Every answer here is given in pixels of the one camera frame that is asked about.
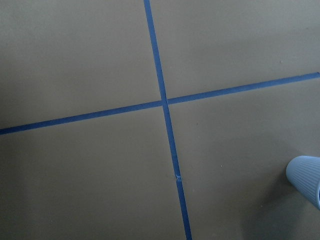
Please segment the light blue ribbed cup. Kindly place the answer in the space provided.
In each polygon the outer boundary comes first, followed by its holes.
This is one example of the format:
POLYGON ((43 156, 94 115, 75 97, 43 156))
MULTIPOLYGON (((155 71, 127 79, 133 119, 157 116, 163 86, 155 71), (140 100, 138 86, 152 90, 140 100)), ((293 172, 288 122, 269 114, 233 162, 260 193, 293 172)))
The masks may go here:
POLYGON ((315 208, 320 209, 320 158, 301 155, 286 167, 286 178, 315 208))

